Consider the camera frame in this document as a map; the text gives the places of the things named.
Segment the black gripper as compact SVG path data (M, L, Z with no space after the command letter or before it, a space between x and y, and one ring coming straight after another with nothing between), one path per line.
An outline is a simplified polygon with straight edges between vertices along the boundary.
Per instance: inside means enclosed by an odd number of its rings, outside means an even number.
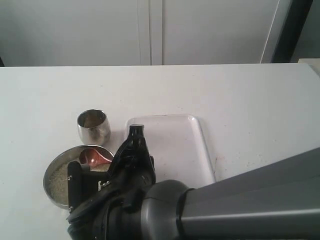
M137 164L150 165L150 154L144 136L143 125L130 125L129 133L114 156L115 165ZM106 171L98 171L100 167L109 167L103 164L90 167L90 171L83 170L82 165L72 161L67 166L68 211L72 213L84 200L93 197L107 186L116 189L131 190L138 187L152 185L151 177L147 172L137 168L122 168L115 176L108 177Z

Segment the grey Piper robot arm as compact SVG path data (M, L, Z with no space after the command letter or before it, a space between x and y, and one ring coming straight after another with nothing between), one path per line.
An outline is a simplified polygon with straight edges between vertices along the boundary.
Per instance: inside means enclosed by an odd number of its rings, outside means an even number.
M320 150L195 189L156 182L141 125L129 128L108 171L67 167L73 240L317 240Z

